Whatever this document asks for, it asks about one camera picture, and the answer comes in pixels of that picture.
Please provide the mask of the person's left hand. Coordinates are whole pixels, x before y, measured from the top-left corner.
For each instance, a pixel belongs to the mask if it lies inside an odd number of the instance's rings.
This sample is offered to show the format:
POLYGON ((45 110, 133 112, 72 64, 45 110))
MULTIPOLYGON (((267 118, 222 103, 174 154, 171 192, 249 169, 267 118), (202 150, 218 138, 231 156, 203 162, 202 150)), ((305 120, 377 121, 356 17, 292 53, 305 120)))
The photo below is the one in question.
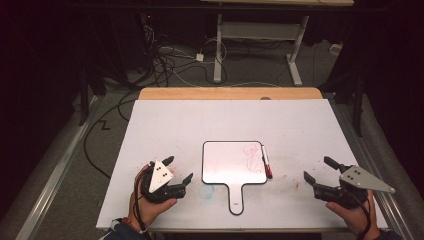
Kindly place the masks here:
POLYGON ((140 227, 140 223, 143 223, 145 227, 149 227, 160 214, 166 212, 178 202, 177 199, 171 198, 163 203, 155 204, 142 196, 140 184, 142 183, 144 172, 148 167, 149 165, 146 164, 136 175, 133 192, 130 196, 127 218, 132 221, 135 227, 140 227))

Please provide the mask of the small whiteboard paddle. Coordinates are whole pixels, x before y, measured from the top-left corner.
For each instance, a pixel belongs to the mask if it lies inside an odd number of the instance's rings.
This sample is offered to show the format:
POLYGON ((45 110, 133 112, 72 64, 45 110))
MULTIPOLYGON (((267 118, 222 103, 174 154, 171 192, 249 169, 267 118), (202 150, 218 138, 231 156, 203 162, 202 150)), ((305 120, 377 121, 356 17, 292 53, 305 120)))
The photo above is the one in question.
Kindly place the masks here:
POLYGON ((202 181, 225 185, 233 215, 244 211, 243 187, 267 182, 259 141, 206 141, 202 150, 202 181))

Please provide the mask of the white desk frame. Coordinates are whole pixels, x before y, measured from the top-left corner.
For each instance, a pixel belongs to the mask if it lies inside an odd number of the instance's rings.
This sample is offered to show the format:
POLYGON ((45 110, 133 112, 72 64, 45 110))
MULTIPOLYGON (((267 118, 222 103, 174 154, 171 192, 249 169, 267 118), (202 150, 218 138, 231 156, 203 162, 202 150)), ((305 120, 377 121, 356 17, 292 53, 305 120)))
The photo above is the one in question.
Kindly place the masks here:
MULTIPOLYGON (((353 0, 203 0, 206 2, 217 3, 219 7, 229 4, 254 4, 271 6, 296 6, 296 7, 351 7, 353 0)), ((214 59, 214 78, 215 83, 222 82, 222 71, 224 55, 227 53, 226 47, 222 42, 227 39, 253 39, 253 40, 293 40, 294 48, 291 54, 286 55, 293 84, 302 86, 302 80, 299 75, 296 58, 300 45, 307 28, 309 16, 303 15, 299 23, 296 24, 277 24, 277 23, 254 23, 254 22, 227 22, 222 20, 222 15, 217 16, 216 27, 216 52, 214 59)))

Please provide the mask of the red and white wristband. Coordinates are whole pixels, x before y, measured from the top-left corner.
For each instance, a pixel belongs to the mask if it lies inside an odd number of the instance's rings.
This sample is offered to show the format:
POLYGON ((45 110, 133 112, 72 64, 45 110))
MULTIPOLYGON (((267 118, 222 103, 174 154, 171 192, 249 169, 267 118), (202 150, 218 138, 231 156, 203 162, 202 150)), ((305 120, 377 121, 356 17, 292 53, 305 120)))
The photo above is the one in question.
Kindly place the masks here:
POLYGON ((129 220, 127 217, 114 219, 111 222, 110 229, 113 232, 117 232, 122 236, 135 234, 142 235, 147 232, 147 228, 144 225, 140 227, 135 227, 132 224, 132 221, 129 220))

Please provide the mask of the red whiteboard marker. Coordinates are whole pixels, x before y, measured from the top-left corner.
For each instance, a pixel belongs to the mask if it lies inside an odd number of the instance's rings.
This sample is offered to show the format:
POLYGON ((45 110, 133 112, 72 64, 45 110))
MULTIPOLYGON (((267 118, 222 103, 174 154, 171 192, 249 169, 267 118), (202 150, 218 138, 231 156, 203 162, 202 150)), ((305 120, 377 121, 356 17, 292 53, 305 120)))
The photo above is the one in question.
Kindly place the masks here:
POLYGON ((267 151, 264 145, 261 145, 261 151, 262 151, 262 158, 264 161, 264 165, 265 165, 265 172, 266 172, 266 176, 268 179, 272 179, 273 178, 273 173, 270 167, 270 163, 269 163, 269 158, 267 155, 267 151))

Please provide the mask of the black stand pole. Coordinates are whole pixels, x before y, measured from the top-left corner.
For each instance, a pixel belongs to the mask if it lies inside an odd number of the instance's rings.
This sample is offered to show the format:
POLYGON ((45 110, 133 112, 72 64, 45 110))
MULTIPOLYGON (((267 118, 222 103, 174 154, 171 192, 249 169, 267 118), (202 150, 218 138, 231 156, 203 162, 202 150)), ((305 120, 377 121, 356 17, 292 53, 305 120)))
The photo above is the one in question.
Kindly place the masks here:
POLYGON ((83 67, 80 72, 80 106, 81 116, 79 125, 82 126, 86 122, 89 114, 88 79, 85 67, 83 67))

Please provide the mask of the person's right hand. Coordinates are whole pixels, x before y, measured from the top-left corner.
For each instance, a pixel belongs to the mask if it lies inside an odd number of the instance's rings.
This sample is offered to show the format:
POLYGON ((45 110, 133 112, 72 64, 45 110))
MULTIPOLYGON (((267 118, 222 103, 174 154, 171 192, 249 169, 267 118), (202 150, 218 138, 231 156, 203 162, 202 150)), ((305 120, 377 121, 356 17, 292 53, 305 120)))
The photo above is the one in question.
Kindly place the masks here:
POLYGON ((327 202, 326 207, 342 218, 357 238, 364 236, 370 229, 378 228, 374 196, 371 190, 368 191, 368 200, 364 202, 366 211, 363 211, 361 207, 345 209, 335 202, 327 202))

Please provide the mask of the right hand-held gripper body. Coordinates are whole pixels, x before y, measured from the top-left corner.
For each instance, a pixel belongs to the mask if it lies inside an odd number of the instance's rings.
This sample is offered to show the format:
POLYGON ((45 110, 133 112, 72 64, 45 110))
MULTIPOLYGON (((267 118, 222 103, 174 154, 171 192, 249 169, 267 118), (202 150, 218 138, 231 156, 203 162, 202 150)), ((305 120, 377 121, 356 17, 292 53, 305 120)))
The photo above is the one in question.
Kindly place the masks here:
POLYGON ((354 209, 368 199, 368 190, 391 194, 396 192, 392 186, 383 182, 360 166, 331 164, 331 167, 340 171, 340 185, 338 187, 330 187, 319 184, 315 179, 312 179, 312 188, 316 199, 326 202, 335 202, 344 208, 354 209))

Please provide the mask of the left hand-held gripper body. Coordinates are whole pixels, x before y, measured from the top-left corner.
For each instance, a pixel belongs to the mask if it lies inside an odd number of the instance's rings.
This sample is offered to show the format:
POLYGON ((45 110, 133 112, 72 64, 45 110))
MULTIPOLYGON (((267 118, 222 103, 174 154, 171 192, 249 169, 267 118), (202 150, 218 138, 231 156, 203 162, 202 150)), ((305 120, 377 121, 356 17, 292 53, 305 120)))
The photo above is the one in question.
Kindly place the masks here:
POLYGON ((163 203, 171 198, 180 199, 186 194, 186 186, 182 183, 170 185, 173 173, 162 161, 151 162, 147 168, 141 185, 142 195, 151 203, 163 203))

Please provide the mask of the large white board sheet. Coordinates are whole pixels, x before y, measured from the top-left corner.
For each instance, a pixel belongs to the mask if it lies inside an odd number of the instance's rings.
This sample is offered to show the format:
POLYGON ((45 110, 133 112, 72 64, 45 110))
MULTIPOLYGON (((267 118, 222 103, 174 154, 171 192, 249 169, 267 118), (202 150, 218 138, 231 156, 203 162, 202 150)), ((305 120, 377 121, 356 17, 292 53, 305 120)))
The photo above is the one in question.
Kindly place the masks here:
POLYGON ((106 229, 128 212, 139 169, 154 160, 174 159, 176 182, 193 177, 186 196, 152 224, 154 231, 342 231, 344 222, 313 196, 304 180, 311 174, 335 186, 339 173, 323 161, 330 156, 353 165, 356 159, 325 99, 318 100, 139 100, 109 183, 97 226, 106 229), (273 177, 243 187, 243 212, 229 209, 224 185, 202 180, 207 141, 253 141, 244 164, 262 166, 269 157, 273 177))

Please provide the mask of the metal floor rail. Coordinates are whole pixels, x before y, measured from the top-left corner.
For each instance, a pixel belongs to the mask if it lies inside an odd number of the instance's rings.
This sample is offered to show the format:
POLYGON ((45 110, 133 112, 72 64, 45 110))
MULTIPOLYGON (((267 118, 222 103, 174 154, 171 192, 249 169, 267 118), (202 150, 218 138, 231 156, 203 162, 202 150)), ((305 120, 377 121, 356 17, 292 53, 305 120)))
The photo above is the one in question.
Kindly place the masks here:
POLYGON ((396 190, 394 194, 374 191, 374 199, 389 228, 405 240, 416 240, 405 210, 409 204, 405 197, 414 199, 415 186, 389 146, 370 105, 363 103, 360 120, 362 135, 359 136, 353 127, 353 106, 337 104, 334 100, 330 100, 330 104, 359 165, 396 190))
POLYGON ((55 137, 41 161, 18 194, 19 216, 26 216, 18 223, 20 228, 14 240, 33 240, 48 209, 58 192, 71 165, 79 143, 86 133, 92 116, 103 98, 93 96, 89 100, 89 113, 80 123, 82 111, 78 110, 55 137))

